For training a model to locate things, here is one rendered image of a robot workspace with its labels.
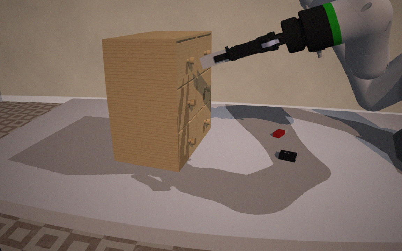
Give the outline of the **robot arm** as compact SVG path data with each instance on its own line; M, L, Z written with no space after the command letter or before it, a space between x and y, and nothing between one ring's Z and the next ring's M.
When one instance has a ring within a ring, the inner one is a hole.
M390 62L389 0L299 0L300 32L309 52L332 47L359 106L379 111L402 101L402 53Z

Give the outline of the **small wooden chest of drawers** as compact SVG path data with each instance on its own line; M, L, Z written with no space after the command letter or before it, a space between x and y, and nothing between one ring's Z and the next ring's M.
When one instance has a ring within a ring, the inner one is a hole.
M102 39L114 160L180 172L198 147L198 75L177 85L177 41L212 31L152 31ZM211 69L211 67L209 68ZM196 113L178 129L178 94L196 78ZM196 115L197 146L180 168L179 132Z

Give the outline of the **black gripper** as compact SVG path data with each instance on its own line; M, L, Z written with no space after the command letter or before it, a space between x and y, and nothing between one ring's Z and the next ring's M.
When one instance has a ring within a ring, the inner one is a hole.
M236 61L239 58L278 50L280 45L286 44L289 53L299 52L305 49L299 24L295 17L282 20L283 33L275 34L274 31L256 38L253 41L234 47L225 47L224 50L208 54L200 59L203 69L222 64L228 61Z

